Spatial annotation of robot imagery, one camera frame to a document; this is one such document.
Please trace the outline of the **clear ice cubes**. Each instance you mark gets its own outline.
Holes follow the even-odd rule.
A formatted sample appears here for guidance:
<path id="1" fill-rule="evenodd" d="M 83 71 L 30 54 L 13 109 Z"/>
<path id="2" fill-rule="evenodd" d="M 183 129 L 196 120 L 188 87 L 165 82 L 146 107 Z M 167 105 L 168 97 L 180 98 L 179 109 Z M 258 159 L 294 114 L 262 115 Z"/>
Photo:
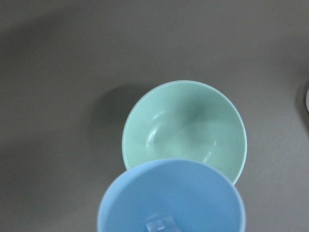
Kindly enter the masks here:
<path id="1" fill-rule="evenodd" d="M 173 217 L 166 216 L 160 220 L 149 222 L 146 224 L 147 232 L 177 232 L 178 227 Z"/>

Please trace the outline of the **mint green bowl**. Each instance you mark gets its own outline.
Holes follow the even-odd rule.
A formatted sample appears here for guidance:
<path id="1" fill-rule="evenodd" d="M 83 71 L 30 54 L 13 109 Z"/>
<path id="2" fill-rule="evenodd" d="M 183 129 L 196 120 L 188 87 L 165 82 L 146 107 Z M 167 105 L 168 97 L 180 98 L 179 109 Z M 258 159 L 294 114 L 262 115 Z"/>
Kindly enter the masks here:
<path id="1" fill-rule="evenodd" d="M 122 156 L 126 169 L 159 159 L 190 159 L 236 183 L 247 156 L 244 122 L 217 89 L 180 80 L 143 95 L 126 119 Z"/>

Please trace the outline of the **blue cup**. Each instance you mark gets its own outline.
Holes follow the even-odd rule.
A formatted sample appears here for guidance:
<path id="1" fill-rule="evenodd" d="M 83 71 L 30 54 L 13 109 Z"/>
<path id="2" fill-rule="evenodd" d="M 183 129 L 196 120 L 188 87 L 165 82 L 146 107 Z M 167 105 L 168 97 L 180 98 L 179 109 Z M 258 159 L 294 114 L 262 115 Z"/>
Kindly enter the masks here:
<path id="1" fill-rule="evenodd" d="M 150 161 L 118 176 L 98 210 L 99 232 L 144 232 L 170 216 L 184 232 L 243 232 L 246 213 L 235 186 L 191 160 Z"/>

